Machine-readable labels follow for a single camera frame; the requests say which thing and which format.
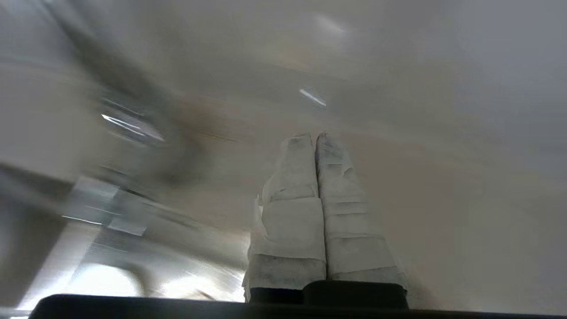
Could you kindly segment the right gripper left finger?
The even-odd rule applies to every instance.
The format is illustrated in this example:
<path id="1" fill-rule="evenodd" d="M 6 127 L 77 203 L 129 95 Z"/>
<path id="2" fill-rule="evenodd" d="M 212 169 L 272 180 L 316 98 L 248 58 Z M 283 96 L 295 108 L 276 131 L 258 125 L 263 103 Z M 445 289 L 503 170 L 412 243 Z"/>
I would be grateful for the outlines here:
<path id="1" fill-rule="evenodd" d="M 302 303 L 303 289 L 326 279 L 324 238 L 312 138 L 295 135 L 282 143 L 256 198 L 242 282 L 247 303 Z"/>

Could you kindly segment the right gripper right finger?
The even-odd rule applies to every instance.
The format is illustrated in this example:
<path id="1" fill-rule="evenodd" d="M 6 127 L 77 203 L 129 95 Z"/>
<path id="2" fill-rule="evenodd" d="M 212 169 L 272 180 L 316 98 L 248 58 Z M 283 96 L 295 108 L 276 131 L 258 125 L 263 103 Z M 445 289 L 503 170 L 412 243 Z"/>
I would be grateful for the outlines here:
<path id="1" fill-rule="evenodd" d="M 321 133 L 315 150 L 322 201 L 326 280 L 304 289 L 304 302 L 321 307 L 408 309 L 407 285 L 381 231 L 371 224 L 362 183 L 349 153 Z"/>

